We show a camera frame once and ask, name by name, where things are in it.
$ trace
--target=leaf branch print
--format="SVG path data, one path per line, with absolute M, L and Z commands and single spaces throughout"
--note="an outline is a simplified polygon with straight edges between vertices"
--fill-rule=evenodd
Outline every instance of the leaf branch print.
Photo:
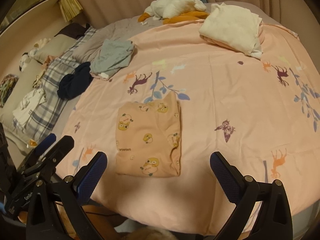
M 296 85 L 300 87 L 301 89 L 301 94 L 300 97 L 298 95 L 295 95 L 295 98 L 293 99 L 294 102 L 301 102 L 301 111 L 303 114 L 307 113 L 307 118 L 310 118 L 312 115 L 313 117 L 313 129 L 315 132 L 318 129 L 318 121 L 320 120 L 320 115 L 314 109 L 310 103 L 308 96 L 311 94 L 313 98 L 320 98 L 320 94 L 317 92 L 314 92 L 312 88 L 309 87 L 308 84 L 303 83 L 303 81 L 299 80 L 300 76 L 295 74 L 291 68 L 289 70 L 292 72 L 295 80 L 296 80 Z
M 164 84 L 163 80 L 165 80 L 165 79 L 166 79 L 166 77 L 160 76 L 160 71 L 158 71 L 156 73 L 155 83 L 150 87 L 150 90 L 152 90 L 152 94 L 151 94 L 150 97 L 148 97 L 148 98 L 146 98 L 144 100 L 145 104 L 148 103 L 148 102 L 153 101 L 154 98 L 155 99 L 162 99 L 161 93 L 164 95 L 168 90 L 169 91 L 173 91 L 174 93 L 176 93 L 180 100 L 190 100 L 188 95 L 186 95 L 184 93 L 179 93 L 180 90 L 173 89 L 174 85 L 168 85 L 167 86 L 166 84 Z M 158 83 L 161 83 L 161 85 L 162 85 L 160 87 L 159 91 L 156 90 L 156 87 L 157 87 Z

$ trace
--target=blue object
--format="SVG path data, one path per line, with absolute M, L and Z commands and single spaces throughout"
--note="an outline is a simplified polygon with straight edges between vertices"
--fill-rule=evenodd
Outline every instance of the blue object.
M 213 153 L 210 156 L 210 167 L 217 177 L 228 200 L 231 203 L 238 204 L 241 200 L 241 188 L 216 153 Z
M 6 214 L 7 212 L 5 211 L 4 209 L 4 205 L 2 202 L 0 202 L 0 211 L 3 213 L 3 214 Z
M 74 74 L 67 74 L 61 79 L 57 91 L 59 98 L 71 100 L 86 91 L 93 80 L 90 75 L 90 64 L 90 62 L 80 64 Z
M 79 205 L 86 204 L 90 200 L 94 189 L 107 167 L 108 159 L 106 154 L 103 152 L 98 152 L 97 155 L 98 154 L 97 159 L 92 160 L 94 163 L 88 164 L 89 169 L 77 186 L 76 191 Z
M 54 144 L 57 137 L 54 133 L 49 134 L 39 145 L 34 149 L 34 154 L 36 156 L 42 155 L 49 147 Z

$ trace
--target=colorful knitted cloth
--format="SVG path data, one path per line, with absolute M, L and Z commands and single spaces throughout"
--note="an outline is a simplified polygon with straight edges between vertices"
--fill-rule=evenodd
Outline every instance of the colorful knitted cloth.
M 7 101 L 8 97 L 11 95 L 11 92 L 16 85 L 19 77 L 14 74 L 6 75 L 1 81 L 0 85 L 0 107 L 4 106 L 4 103 Z

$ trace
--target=butterfly print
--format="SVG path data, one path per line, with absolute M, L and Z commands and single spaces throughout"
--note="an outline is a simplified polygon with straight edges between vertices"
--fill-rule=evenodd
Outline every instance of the butterfly print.
M 75 130 L 75 133 L 76 133 L 80 129 L 80 122 L 75 125 L 75 128 L 76 128 Z
M 222 125 L 218 126 L 216 130 L 223 130 L 224 133 L 224 139 L 226 140 L 226 142 L 229 141 L 231 134 L 233 134 L 233 132 L 235 131 L 235 128 L 233 126 L 229 125 L 229 121 L 228 119 L 223 121 Z

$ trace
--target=clamp screw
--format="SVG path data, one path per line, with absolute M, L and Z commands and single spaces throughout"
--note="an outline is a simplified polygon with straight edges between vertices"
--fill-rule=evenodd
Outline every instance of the clamp screw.
M 279 179 L 276 179 L 276 180 L 275 180 L 275 183 L 276 183 L 278 186 L 281 186 L 281 185 L 282 185 L 282 182 L 281 182 Z
M 42 180 L 38 180 L 37 183 L 36 183 L 37 187 L 41 186 L 42 184 L 43 184 Z
M 64 178 L 64 181 L 65 181 L 65 182 L 70 182 L 70 181 L 72 181 L 72 180 L 73 180 L 73 176 L 71 176 L 71 175 L 66 176 L 66 177 Z
M 253 177 L 247 175 L 244 177 L 244 179 L 247 181 L 247 182 L 253 182 Z

